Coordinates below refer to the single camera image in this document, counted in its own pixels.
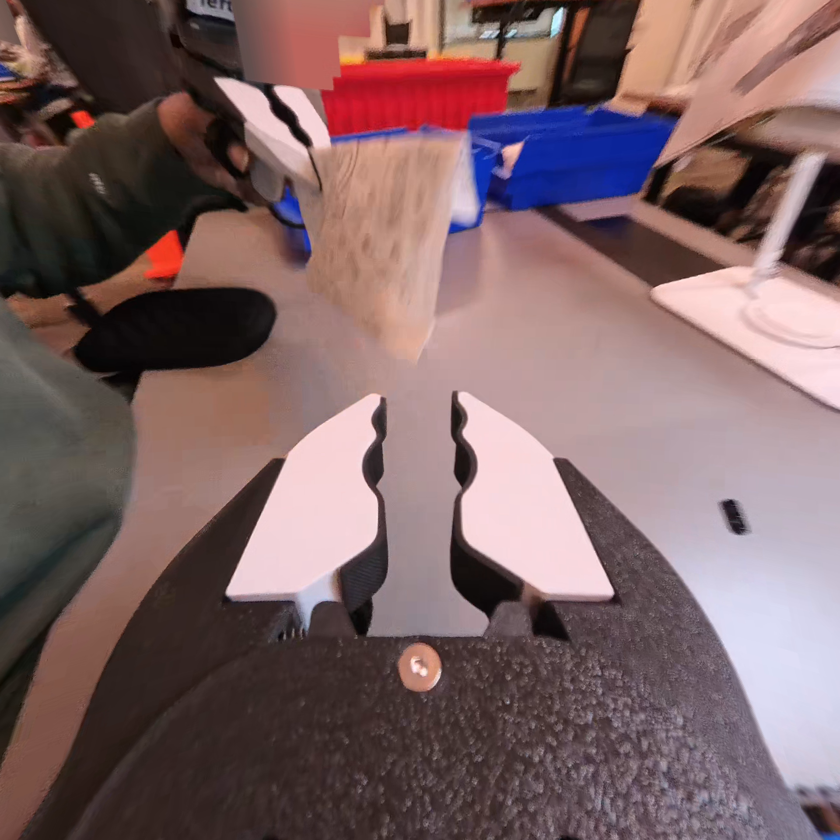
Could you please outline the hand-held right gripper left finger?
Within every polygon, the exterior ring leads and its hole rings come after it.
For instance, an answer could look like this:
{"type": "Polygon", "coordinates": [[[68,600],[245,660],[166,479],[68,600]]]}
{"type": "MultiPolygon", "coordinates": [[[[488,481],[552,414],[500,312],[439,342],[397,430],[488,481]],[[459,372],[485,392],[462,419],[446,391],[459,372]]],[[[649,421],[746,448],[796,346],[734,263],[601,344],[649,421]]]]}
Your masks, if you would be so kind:
{"type": "Polygon", "coordinates": [[[357,609],[343,569],[386,544],[384,397],[372,393],[321,423],[288,452],[227,583],[231,602],[288,602],[301,624],[316,607],[357,609]]]}

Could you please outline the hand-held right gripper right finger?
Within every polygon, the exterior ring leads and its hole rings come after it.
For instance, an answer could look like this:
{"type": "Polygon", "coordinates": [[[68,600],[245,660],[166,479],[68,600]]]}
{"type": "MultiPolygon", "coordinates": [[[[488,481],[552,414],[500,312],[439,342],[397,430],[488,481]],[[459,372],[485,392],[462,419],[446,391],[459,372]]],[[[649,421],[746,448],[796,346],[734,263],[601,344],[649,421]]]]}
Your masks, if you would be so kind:
{"type": "Polygon", "coordinates": [[[538,439],[475,396],[451,401],[455,499],[450,573],[482,612],[520,602],[606,603],[615,590],[560,473],[538,439]]]}

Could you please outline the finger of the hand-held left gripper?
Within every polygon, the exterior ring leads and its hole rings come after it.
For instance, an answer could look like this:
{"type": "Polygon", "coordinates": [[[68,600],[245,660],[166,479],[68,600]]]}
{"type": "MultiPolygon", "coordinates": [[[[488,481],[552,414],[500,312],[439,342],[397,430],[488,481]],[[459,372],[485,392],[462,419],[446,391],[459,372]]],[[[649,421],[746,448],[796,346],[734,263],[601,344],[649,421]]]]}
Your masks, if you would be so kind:
{"type": "Polygon", "coordinates": [[[308,141],[298,140],[289,126],[273,113],[269,97],[256,85],[228,77],[214,79],[222,103],[233,109],[244,125],[250,153],[250,181],[260,195],[282,195],[285,184],[310,192],[322,189],[310,152],[325,147],[325,120],[318,91],[274,86],[271,92],[288,106],[308,141]]]}
{"type": "Polygon", "coordinates": [[[306,91],[270,86],[269,111],[274,121],[269,131],[273,158],[308,158],[311,152],[330,146],[327,123],[306,91]]]}

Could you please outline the large printed paper bag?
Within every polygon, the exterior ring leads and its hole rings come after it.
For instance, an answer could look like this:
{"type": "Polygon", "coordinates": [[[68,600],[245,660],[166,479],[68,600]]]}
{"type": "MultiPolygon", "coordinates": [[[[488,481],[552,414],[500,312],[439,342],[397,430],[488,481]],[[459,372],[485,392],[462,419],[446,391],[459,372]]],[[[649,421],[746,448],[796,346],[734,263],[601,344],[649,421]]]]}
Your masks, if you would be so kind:
{"type": "Polygon", "coordinates": [[[309,289],[392,357],[417,362],[434,330],[449,229],[480,209],[469,134],[343,141],[313,160],[320,188],[301,195],[309,289]]]}

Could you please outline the blue plastic bin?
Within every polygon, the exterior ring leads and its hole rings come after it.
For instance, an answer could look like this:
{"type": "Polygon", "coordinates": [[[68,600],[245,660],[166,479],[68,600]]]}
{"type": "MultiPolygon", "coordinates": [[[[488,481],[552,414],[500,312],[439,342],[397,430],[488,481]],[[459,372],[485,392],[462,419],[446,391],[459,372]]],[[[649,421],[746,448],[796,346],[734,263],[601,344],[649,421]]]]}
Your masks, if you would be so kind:
{"type": "MultiPolygon", "coordinates": [[[[347,143],[356,140],[374,140],[389,137],[401,136],[404,134],[420,133],[441,133],[443,129],[434,126],[424,125],[417,131],[406,128],[384,129],[362,133],[349,133],[332,137],[333,144],[347,143]]],[[[476,183],[476,194],[479,203],[479,211],[476,219],[471,224],[459,224],[455,218],[452,219],[448,233],[456,235],[466,230],[477,228],[481,225],[487,206],[487,198],[490,189],[491,177],[497,166],[497,160],[501,153],[499,143],[481,139],[471,133],[471,161],[476,183]]],[[[290,187],[286,187],[281,199],[269,207],[270,214],[275,218],[283,230],[287,248],[291,253],[292,261],[300,266],[308,263],[311,253],[311,241],[308,232],[303,224],[300,205],[297,197],[290,187]]]]}
{"type": "Polygon", "coordinates": [[[476,115],[475,140],[514,146],[514,162],[491,177],[490,198],[507,210],[588,203],[638,194],[676,120],[599,107],[476,115]]]}

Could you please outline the lego instruction booklet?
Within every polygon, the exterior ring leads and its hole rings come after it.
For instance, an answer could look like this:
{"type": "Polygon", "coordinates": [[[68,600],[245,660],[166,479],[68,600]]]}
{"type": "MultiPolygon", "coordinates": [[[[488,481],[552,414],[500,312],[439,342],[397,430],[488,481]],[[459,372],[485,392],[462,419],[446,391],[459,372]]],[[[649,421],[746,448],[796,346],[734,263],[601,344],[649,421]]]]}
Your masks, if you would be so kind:
{"type": "Polygon", "coordinates": [[[767,2],[701,74],[656,166],[767,113],[838,105],[839,2],[767,2]]]}

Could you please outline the red bin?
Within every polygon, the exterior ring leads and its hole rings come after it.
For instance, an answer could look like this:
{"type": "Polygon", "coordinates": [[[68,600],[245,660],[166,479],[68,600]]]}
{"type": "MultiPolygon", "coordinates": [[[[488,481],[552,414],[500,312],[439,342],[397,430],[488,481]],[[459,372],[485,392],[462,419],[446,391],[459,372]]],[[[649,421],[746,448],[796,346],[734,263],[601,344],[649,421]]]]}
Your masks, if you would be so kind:
{"type": "Polygon", "coordinates": [[[389,59],[341,66],[322,105],[332,136],[431,125],[465,130],[506,110],[520,63],[499,59],[389,59]]]}

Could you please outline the orange object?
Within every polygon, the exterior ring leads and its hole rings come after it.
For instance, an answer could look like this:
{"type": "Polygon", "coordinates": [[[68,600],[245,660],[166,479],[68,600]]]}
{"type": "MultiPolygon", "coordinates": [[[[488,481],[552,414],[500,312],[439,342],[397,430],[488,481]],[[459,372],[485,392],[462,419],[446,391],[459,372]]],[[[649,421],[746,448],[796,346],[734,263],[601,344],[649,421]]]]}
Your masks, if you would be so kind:
{"type": "Polygon", "coordinates": [[[149,262],[144,272],[147,280],[160,283],[173,281],[179,275],[184,259],[184,246],[176,230],[168,232],[147,252],[149,262]]]}

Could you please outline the black rough rounded object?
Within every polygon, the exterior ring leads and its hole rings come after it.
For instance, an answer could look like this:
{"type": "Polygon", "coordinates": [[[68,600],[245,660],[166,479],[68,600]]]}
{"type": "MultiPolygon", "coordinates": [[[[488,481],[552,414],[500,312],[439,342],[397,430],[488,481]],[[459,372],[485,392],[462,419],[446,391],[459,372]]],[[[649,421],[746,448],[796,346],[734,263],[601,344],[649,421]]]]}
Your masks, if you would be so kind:
{"type": "Polygon", "coordinates": [[[73,354],[101,374],[214,368],[259,350],[276,320],[274,302],[254,289],[146,292],[97,315],[73,354]]]}

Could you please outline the white book stand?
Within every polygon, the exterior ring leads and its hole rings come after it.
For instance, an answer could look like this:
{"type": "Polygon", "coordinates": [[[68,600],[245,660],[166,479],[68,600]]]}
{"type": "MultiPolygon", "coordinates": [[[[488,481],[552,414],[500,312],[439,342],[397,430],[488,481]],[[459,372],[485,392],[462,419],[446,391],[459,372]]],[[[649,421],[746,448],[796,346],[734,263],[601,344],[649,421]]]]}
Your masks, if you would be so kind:
{"type": "Polygon", "coordinates": [[[839,409],[838,295],[783,276],[782,256],[825,162],[796,156],[751,266],[674,280],[653,302],[816,402],[839,409]]]}

